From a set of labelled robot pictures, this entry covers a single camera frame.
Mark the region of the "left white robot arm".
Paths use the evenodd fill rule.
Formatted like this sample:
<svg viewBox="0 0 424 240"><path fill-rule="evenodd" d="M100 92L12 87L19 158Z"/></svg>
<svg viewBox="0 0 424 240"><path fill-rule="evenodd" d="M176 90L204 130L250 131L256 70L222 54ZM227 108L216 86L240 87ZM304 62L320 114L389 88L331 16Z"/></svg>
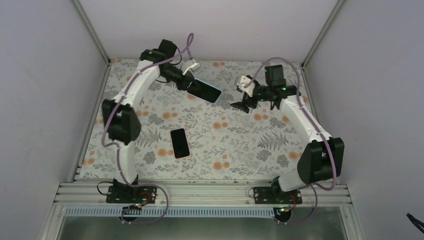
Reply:
<svg viewBox="0 0 424 240"><path fill-rule="evenodd" d="M136 183L135 141L142 126L137 107L150 85L159 78L167 83L175 83L178 90L189 89L195 80L191 72L199 67L199 63L190 57L178 68L172 61L181 55L177 46L166 39L161 41L158 48L144 50L135 72L123 89L113 99L105 99L101 104L104 120L101 143L104 147L116 146L117 174L114 179L124 184L119 196L128 203L134 202L140 191Z"/></svg>

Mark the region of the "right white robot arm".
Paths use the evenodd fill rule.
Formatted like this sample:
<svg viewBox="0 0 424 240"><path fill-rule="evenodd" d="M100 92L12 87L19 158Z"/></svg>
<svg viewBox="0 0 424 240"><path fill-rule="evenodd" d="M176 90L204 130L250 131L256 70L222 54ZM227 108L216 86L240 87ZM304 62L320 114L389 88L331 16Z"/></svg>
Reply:
<svg viewBox="0 0 424 240"><path fill-rule="evenodd" d="M290 192L320 181L332 180L332 190L341 174L345 144L339 137L332 137L324 130L312 113L304 106L299 88L288 85L282 65L264 68L265 85L253 77L242 75L237 80L237 90L243 93L240 102L231 106L248 113L258 102L270 102L270 108L285 114L305 145L295 170L273 179L270 195L274 202L284 203Z"/></svg>

